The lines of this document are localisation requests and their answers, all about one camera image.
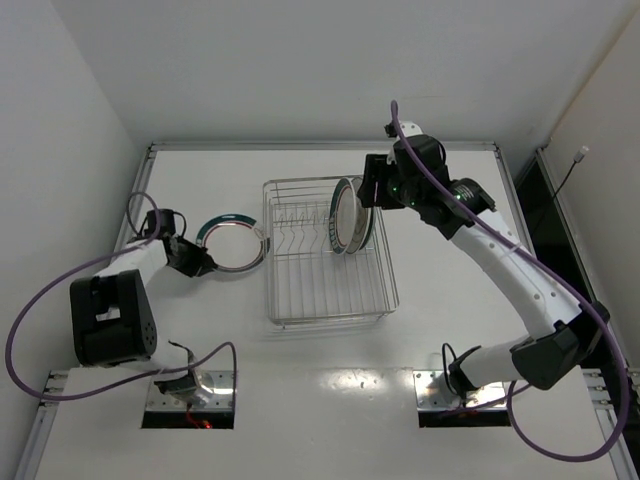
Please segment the white grey rimmed plate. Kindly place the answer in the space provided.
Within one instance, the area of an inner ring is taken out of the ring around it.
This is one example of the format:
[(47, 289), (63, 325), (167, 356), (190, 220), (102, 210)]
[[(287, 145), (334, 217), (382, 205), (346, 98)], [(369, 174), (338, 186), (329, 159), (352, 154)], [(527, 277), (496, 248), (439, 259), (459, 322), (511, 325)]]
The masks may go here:
[(346, 253), (355, 254), (365, 248), (374, 227), (374, 210), (372, 208), (357, 207), (356, 224), (354, 233)]

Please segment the green red rimmed plate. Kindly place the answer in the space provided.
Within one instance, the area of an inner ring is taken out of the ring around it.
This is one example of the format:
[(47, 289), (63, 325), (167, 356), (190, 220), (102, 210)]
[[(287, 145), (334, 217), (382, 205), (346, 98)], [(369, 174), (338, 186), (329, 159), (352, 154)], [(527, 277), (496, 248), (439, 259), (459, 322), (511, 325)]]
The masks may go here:
[(343, 177), (334, 188), (328, 220), (329, 241), (335, 254), (345, 254), (349, 248), (357, 216), (357, 196), (353, 180)]
[(270, 238), (254, 218), (231, 213), (206, 221), (195, 243), (214, 262), (213, 269), (225, 274), (244, 274), (262, 264), (271, 247)]

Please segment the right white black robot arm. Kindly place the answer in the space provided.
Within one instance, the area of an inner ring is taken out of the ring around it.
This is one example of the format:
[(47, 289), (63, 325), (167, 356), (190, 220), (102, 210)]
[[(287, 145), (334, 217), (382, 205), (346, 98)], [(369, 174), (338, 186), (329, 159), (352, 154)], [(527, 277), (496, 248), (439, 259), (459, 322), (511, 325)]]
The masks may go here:
[(357, 196), (365, 207), (410, 208), (421, 221), (466, 253), (519, 314), (527, 334), (492, 347), (476, 346), (447, 368), (456, 396), (493, 382), (525, 381), (551, 389), (595, 350), (601, 331), (587, 308), (562, 285), (524, 259), (526, 249), (490, 235), (513, 236), (493, 198), (474, 180), (453, 180), (441, 143), (426, 135), (396, 142), (387, 155), (365, 158)]

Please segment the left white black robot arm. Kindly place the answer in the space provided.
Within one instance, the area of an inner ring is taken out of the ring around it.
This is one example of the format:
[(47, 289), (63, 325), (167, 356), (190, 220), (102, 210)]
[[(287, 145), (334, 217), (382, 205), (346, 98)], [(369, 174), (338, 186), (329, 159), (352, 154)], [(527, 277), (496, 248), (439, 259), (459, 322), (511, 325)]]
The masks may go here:
[(176, 232), (172, 209), (150, 210), (142, 232), (92, 277), (70, 286), (76, 356), (83, 366), (148, 370), (165, 394), (187, 401), (203, 389), (205, 375), (195, 367), (193, 352), (157, 333), (146, 286), (161, 270), (199, 278), (218, 269), (207, 249)]

